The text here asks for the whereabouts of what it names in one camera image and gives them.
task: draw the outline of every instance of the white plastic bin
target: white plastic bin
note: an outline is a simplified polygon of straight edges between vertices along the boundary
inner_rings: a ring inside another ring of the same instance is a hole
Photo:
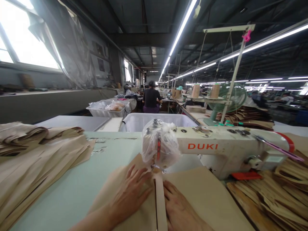
[[[87,107],[92,116],[95,117],[109,117],[109,118],[115,118],[115,117],[123,117],[125,118],[130,112],[130,105],[128,101],[125,100],[119,100],[119,102],[125,104],[125,108],[123,108],[121,111],[110,111],[100,108],[105,108],[108,105],[110,105],[113,101],[112,100],[101,100],[95,103],[90,103],[90,106]]]
[[[174,114],[151,114],[151,113],[131,113],[129,114],[120,126],[120,132],[141,132],[144,126],[152,119],[160,119],[166,123],[174,123],[178,127],[196,127],[186,115]]]

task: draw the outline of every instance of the light blue table surface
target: light blue table surface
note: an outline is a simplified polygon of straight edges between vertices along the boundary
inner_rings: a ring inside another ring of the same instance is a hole
[[[50,186],[11,231],[65,231],[82,220],[109,174],[141,152],[141,132],[85,132],[97,139],[90,160],[68,170]],[[167,173],[202,166],[197,155],[182,155]]]

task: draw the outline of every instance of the black shirt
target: black shirt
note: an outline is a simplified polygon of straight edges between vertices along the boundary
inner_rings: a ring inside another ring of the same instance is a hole
[[[153,88],[146,89],[143,94],[143,101],[146,107],[157,107],[157,100],[161,100],[158,90]]]

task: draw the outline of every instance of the window sill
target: window sill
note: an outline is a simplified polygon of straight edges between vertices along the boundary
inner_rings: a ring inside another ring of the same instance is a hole
[[[60,69],[42,67],[42,66],[37,66],[37,65],[32,65],[32,64],[24,64],[24,63],[16,64],[16,63],[6,63],[6,62],[0,61],[0,67],[17,69],[17,70],[34,71],[34,72],[63,74],[63,71]]]

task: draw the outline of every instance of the scissors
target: scissors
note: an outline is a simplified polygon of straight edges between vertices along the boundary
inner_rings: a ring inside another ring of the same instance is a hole
[[[264,143],[266,143],[268,146],[280,151],[281,153],[285,154],[286,156],[290,157],[291,159],[293,160],[296,160],[296,161],[304,161],[303,158],[300,158],[299,156],[297,155],[294,155],[293,153],[289,152],[289,151],[286,151],[280,147],[278,147],[277,145],[274,145],[273,143],[270,143],[268,141],[266,141],[263,137],[261,136],[258,136],[258,135],[254,135],[252,134],[252,136],[256,139],[256,140],[259,140],[259,141],[262,141]]]

